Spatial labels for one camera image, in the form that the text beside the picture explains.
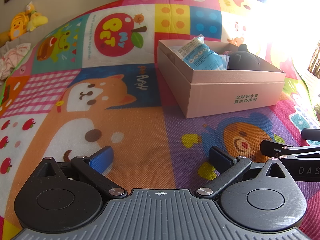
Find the pink box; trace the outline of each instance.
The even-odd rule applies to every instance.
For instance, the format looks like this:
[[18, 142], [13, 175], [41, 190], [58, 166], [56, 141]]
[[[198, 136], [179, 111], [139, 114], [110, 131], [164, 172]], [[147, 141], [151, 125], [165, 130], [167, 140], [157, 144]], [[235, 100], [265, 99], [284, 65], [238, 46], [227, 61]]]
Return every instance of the pink box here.
[[[186, 118], [222, 114], [275, 105], [284, 86], [285, 72], [261, 59], [263, 71], [193, 70], [170, 48], [189, 40], [160, 40], [158, 67]], [[205, 41], [220, 54], [238, 47]]]

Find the crosshair symbol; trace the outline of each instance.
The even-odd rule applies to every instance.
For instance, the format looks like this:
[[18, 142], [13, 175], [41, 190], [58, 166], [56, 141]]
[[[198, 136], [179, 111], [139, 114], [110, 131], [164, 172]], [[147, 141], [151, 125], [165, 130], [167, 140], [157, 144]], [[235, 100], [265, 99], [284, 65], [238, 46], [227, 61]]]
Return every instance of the crosshair symbol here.
[[156, 193], [158, 196], [163, 196], [164, 194], [166, 194], [166, 193], [164, 193], [163, 191], [159, 191], [159, 192], [157, 192]]

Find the apple illustration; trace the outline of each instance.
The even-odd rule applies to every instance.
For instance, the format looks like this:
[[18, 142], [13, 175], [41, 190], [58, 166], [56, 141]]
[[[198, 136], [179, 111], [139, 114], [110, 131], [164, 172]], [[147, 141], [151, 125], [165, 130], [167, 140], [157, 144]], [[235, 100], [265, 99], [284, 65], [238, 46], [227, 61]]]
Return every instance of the apple illustration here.
[[10, 167], [12, 167], [12, 165], [10, 165], [11, 163], [11, 159], [10, 158], [5, 158], [4, 161], [1, 164], [0, 167], [0, 173], [1, 174], [6, 174], [9, 172]]
[[134, 46], [142, 48], [147, 27], [134, 29], [134, 20], [125, 13], [114, 13], [104, 17], [94, 32], [94, 43], [100, 53], [117, 57], [131, 51]]
[[33, 118], [29, 119], [28, 121], [26, 121], [23, 126], [22, 126], [22, 130], [28, 130], [30, 128], [33, 127], [33, 125], [35, 124], [34, 122], [35, 120]]
[[6, 147], [8, 142], [8, 136], [4, 136], [0, 141], [0, 149]]
[[1, 130], [4, 130], [8, 127], [8, 125], [10, 124], [10, 120], [6, 121], [3, 126], [1, 127]]

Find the yellow plush toy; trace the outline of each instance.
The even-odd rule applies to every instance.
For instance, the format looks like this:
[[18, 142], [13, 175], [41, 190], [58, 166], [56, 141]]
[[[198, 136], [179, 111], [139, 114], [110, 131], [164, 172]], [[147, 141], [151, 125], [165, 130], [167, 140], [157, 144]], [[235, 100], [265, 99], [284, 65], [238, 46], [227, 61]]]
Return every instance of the yellow plush toy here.
[[27, 24], [29, 22], [29, 17], [23, 12], [18, 13], [12, 20], [10, 26], [9, 37], [13, 41], [18, 38], [20, 35], [23, 35], [27, 32]]
[[48, 23], [48, 18], [46, 16], [42, 16], [41, 13], [38, 13], [32, 2], [30, 2], [26, 6], [25, 14], [26, 15], [30, 14], [30, 21], [28, 22], [28, 25], [27, 25], [28, 32], [31, 32], [35, 28]]

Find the black gripper pad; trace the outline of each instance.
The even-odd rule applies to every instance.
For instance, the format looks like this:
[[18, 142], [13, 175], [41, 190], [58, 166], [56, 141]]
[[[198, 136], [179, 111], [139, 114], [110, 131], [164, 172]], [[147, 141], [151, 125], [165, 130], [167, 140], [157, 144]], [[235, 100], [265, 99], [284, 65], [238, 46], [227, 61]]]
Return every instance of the black gripper pad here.
[[101, 215], [83, 228], [59, 234], [24, 229], [13, 239], [307, 240], [309, 238], [297, 228], [270, 234], [243, 229], [226, 219], [214, 201], [196, 198], [186, 189], [134, 189], [128, 197], [110, 200]]

